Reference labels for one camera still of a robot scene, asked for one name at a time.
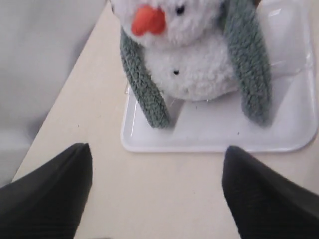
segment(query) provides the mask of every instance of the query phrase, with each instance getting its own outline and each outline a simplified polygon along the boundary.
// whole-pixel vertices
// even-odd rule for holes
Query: stuffed snowman
[[[124,70],[152,127],[170,125],[162,94],[210,101],[238,89],[247,117],[268,122],[271,74],[257,2],[112,0]]]

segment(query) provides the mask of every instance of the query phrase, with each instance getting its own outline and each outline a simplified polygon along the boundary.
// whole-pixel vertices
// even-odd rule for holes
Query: white plastic tray
[[[166,99],[174,129],[152,129],[128,94],[122,144],[133,152],[286,152],[308,144],[318,128],[315,61],[302,0],[263,0],[258,9],[274,76],[274,123],[260,128],[241,111],[240,95],[184,103]]]

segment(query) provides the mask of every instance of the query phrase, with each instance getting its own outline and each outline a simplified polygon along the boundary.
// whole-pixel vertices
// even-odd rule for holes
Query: black bead eye
[[[184,5],[182,5],[182,6],[177,6],[177,7],[175,8],[175,12],[176,12],[177,16],[183,15],[184,12],[185,12],[185,6],[184,6]]]

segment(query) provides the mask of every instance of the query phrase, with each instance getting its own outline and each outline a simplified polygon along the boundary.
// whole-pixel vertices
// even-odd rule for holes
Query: beige table
[[[311,2],[318,22],[319,1]],[[16,178],[71,144],[88,142],[94,183],[77,239],[238,239],[221,188],[222,154],[133,154],[122,148],[126,78],[119,30],[107,6]],[[319,25],[314,36],[318,46]],[[318,138],[299,152],[257,156],[319,193]]]

